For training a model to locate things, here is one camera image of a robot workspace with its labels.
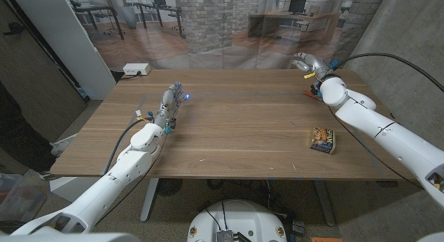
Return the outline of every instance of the office backdrop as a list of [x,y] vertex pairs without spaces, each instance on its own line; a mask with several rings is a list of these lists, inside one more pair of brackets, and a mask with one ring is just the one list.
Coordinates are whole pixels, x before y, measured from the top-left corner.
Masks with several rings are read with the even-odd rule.
[[[357,26],[366,27],[381,1],[70,0],[107,66],[117,71],[128,62],[156,69],[289,68],[297,52],[329,60],[345,42],[349,50],[356,45],[365,31]],[[353,2],[360,7],[350,19]],[[96,6],[109,7],[91,15],[81,10]]]

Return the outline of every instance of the table leg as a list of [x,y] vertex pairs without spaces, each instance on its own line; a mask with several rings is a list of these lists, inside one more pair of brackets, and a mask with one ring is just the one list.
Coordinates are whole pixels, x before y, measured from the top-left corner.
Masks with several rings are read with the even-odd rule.
[[325,223],[330,227],[335,226],[336,222],[334,221],[332,204],[330,203],[330,197],[328,196],[325,182],[323,180],[315,180],[313,183],[324,213]]
[[336,30],[336,26],[338,25],[338,20],[340,15],[341,12],[338,12],[335,15],[332,15],[331,17],[328,18],[327,30],[325,31],[325,34],[321,40],[321,44],[327,44],[328,42],[332,41],[334,30]]
[[115,10],[113,10],[113,11],[112,11],[112,16],[114,17],[114,21],[116,22],[117,30],[119,31],[120,38],[121,38],[122,40],[124,40],[125,38],[123,37],[122,30],[120,29],[119,20],[117,20],[116,15],[117,15],[117,14],[116,14]]
[[159,18],[160,26],[163,26],[162,25],[162,19],[160,18],[160,11],[157,8],[156,8],[156,10],[157,10],[157,17]]
[[94,17],[93,17],[92,14],[91,14],[91,11],[88,10],[87,12],[88,12],[88,16],[89,16],[89,18],[91,19],[91,23],[92,23],[92,25],[93,25],[94,28],[97,30],[97,25],[96,25],[96,22],[94,21]]
[[157,184],[159,179],[151,178],[150,183],[148,184],[148,189],[146,190],[144,206],[142,207],[142,212],[140,214],[140,221],[146,222],[151,213],[151,207],[154,203],[155,190],[157,189]]
[[140,9],[140,15],[142,16],[142,21],[144,23],[144,27],[146,28],[145,15],[144,15],[144,10],[142,9],[142,5],[139,6],[139,9]]
[[180,24],[180,14],[179,14],[179,12],[176,13],[176,17],[178,18],[179,36],[181,38],[185,38],[185,34],[182,34],[182,25]]

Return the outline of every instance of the metal table frame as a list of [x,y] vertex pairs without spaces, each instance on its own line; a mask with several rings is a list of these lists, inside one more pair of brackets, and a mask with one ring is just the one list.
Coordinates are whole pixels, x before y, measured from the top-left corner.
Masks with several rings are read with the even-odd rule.
[[114,17],[114,21],[116,22],[116,25],[117,25],[117,30],[119,31],[120,38],[123,40],[125,39],[123,37],[122,30],[120,29],[119,21],[117,20],[117,12],[113,7],[105,6],[105,5],[104,6],[91,6],[91,7],[75,7],[74,6],[75,12],[87,12],[89,18],[91,19],[92,25],[94,26],[94,28],[96,30],[98,30],[96,22],[94,21],[94,16],[91,13],[92,10],[111,10],[112,16]]
[[150,5],[147,3],[128,3],[128,5],[130,6],[137,6],[140,9],[140,15],[142,16],[142,21],[144,23],[144,27],[146,28],[146,22],[145,22],[145,16],[144,16],[144,11],[142,6],[144,6],[145,8],[150,8],[150,9],[156,9],[157,11],[157,18],[159,19],[159,23],[160,26],[163,26],[162,24],[162,18],[160,17],[160,11],[159,10],[167,10],[170,12],[175,12],[176,13],[176,18],[178,20],[178,28],[179,28],[179,36],[181,38],[185,38],[185,34],[182,33],[182,24],[180,23],[180,13],[182,12],[181,10],[177,9],[177,8],[168,8],[168,7],[163,7],[163,6],[157,6],[157,5]]

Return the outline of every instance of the small box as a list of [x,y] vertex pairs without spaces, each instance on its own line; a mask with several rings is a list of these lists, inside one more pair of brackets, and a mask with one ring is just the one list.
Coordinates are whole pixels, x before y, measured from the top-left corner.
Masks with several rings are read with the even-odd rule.
[[151,67],[150,64],[148,63],[131,63],[131,64],[126,64],[123,67],[123,72],[125,72],[127,76],[136,76],[137,74],[148,75],[150,70]]
[[310,132],[308,146],[309,148],[320,152],[329,154],[333,153],[334,147],[336,146],[334,131],[314,126],[313,130]]

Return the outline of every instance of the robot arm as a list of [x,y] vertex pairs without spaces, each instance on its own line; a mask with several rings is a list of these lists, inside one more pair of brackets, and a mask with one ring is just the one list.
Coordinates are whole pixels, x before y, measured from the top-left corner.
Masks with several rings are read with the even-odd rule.
[[176,82],[165,91],[154,116],[131,137],[130,145],[118,156],[116,164],[72,204],[46,216],[28,222],[11,235],[89,232],[109,209],[122,190],[133,180],[144,175],[160,154],[166,134],[169,133],[180,104],[182,85]]
[[406,166],[424,189],[444,209],[444,151],[431,145],[400,124],[375,112],[376,104],[367,96],[347,89],[331,69],[313,55],[298,53],[293,63],[314,72],[321,81],[323,101],[338,109],[342,121],[372,137],[397,161]]

